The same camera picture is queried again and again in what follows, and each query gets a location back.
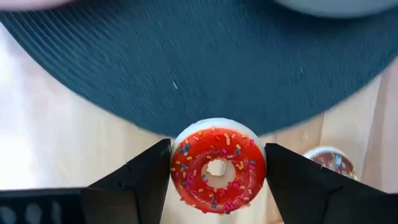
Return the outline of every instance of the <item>red frosted donut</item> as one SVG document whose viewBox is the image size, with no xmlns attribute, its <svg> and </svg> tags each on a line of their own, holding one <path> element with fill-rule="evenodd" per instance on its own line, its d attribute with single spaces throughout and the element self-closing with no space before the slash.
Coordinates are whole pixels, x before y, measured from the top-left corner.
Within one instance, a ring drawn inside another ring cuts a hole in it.
<svg viewBox="0 0 398 224">
<path fill-rule="evenodd" d="M 248 204 L 266 176 L 266 155 L 247 127 L 225 118 L 199 121 L 172 146 L 171 176 L 187 204 L 211 213 L 229 213 Z M 223 175 L 207 171 L 211 161 L 225 163 Z"/>
</svg>

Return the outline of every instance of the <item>round black mat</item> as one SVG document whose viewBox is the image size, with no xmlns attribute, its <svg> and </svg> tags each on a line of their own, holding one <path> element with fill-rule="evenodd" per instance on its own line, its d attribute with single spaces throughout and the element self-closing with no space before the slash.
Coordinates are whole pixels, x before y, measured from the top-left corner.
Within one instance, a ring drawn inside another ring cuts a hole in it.
<svg viewBox="0 0 398 224">
<path fill-rule="evenodd" d="M 302 121 L 365 85 L 398 46 L 398 9 L 337 21 L 267 0 L 82 0 L 0 20 L 64 85 L 171 136 L 209 117 L 257 134 Z"/>
</svg>

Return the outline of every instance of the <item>donut hole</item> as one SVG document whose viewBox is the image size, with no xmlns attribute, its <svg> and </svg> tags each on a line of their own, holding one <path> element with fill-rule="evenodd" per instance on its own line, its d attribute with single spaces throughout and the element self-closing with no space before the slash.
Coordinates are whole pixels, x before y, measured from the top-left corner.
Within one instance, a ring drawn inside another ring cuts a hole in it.
<svg viewBox="0 0 398 224">
<path fill-rule="evenodd" d="M 213 176 L 222 176 L 225 174 L 226 164 L 224 161 L 216 159 L 207 164 L 207 172 Z"/>
<path fill-rule="evenodd" d="M 220 189 L 227 187 L 229 182 L 235 179 L 235 166 L 226 159 L 215 159 L 202 167 L 201 173 L 205 177 L 206 184 Z"/>
</svg>

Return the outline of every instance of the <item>wooden table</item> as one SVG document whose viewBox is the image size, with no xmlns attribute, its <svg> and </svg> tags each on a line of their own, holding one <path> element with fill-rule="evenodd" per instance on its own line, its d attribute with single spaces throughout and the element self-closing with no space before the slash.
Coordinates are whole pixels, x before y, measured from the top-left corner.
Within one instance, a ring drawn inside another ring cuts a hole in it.
<svg viewBox="0 0 398 224">
<path fill-rule="evenodd" d="M 86 186 L 164 138 L 80 98 L 37 65 L 0 27 L 0 189 Z M 398 63 L 311 120 L 261 136 L 298 153 L 332 145 L 361 181 L 398 191 Z M 169 185 L 163 224 L 279 223 L 268 188 L 230 215 L 202 214 Z"/>
</svg>

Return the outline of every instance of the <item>donut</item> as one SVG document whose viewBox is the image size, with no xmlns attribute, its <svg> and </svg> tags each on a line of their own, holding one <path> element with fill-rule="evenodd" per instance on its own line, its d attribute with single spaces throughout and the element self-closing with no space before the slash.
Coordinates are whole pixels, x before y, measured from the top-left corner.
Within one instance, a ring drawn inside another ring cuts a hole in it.
<svg viewBox="0 0 398 224">
<path fill-rule="evenodd" d="M 307 151 L 304 157 L 338 174 L 357 180 L 353 164 L 347 159 L 343 151 L 335 147 L 316 147 L 315 149 Z"/>
<path fill-rule="evenodd" d="M 264 146 L 236 121 L 210 118 L 192 124 L 171 151 L 171 178 L 181 200 L 203 213 L 229 214 L 245 207 L 264 183 Z M 223 174 L 209 172 L 214 161 L 224 164 Z"/>
</svg>

